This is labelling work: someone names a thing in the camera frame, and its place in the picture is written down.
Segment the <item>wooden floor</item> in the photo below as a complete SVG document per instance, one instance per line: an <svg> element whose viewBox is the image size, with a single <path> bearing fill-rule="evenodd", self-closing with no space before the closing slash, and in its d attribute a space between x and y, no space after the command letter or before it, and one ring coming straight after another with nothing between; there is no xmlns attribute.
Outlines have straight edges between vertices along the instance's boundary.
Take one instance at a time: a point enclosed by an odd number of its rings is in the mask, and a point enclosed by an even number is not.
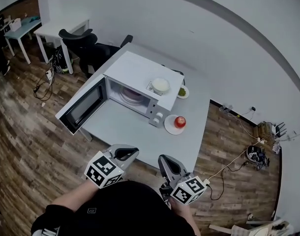
<svg viewBox="0 0 300 236"><path fill-rule="evenodd" d="M30 235L32 222L59 195L80 184L88 161L107 145L99 140L87 142L77 133L71 136L55 114L84 83L75 66L73 75L55 75L53 95L42 107L33 97L35 84L48 65L37 57L38 45L24 40L31 64L19 48L11 59L11 70L0 77L0 211L5 224L3 235ZM251 128L243 122L248 132ZM210 177L255 143L237 120L210 105L203 142L194 174ZM279 157L266 150L270 167L256 171L247 165L238 172L225 170L225 190L218 201L210 200L210 190L191 205L202 235L214 235L208 225L231 227L244 224L247 215L269 220L274 209L279 181ZM238 169L243 155L232 165ZM131 167L128 177L158 189L163 179L142 162ZM213 198L222 191L221 174L211 179Z"/></svg>

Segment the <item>black office chair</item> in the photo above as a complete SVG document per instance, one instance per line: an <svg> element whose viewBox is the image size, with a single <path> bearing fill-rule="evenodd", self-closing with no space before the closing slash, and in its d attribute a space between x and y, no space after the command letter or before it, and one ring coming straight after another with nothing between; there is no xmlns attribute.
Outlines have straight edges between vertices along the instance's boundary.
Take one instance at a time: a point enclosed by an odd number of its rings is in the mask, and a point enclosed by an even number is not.
<svg viewBox="0 0 300 236"><path fill-rule="evenodd" d="M70 34L62 29L59 36L67 48L80 58L80 68L87 78L92 75L89 73L88 65L93 66L94 71L97 71L121 47L133 39L133 36L127 35L120 47L116 47L97 43L97 36L92 33L92 29L86 30L82 35Z"/></svg>

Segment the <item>open microwave door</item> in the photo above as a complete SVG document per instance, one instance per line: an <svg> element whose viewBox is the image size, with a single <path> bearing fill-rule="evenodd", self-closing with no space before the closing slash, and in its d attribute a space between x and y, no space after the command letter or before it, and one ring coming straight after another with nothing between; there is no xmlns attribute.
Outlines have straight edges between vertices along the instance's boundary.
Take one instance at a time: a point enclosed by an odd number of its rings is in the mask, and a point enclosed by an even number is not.
<svg viewBox="0 0 300 236"><path fill-rule="evenodd" d="M105 77L100 74L89 79L55 116L74 135L106 100Z"/></svg>

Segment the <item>white microwave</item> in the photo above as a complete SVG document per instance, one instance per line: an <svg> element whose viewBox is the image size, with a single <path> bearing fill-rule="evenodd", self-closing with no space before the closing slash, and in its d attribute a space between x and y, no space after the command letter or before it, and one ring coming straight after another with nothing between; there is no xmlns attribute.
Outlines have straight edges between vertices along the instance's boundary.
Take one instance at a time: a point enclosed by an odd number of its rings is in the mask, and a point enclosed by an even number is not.
<svg viewBox="0 0 300 236"><path fill-rule="evenodd" d="M155 78L168 81L170 88L166 93L153 90L151 83ZM106 100L114 100L160 127L170 114L183 79L183 75L161 64L126 51L103 64L56 118L75 134Z"/></svg>

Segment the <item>red apple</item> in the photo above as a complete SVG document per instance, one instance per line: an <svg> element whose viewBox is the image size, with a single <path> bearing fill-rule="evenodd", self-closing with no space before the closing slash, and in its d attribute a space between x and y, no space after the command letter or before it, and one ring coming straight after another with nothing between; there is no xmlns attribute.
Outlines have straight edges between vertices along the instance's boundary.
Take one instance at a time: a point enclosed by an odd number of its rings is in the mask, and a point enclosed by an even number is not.
<svg viewBox="0 0 300 236"><path fill-rule="evenodd" d="M184 128L186 125L186 120L184 117L179 116L175 118L174 125L176 128Z"/></svg>

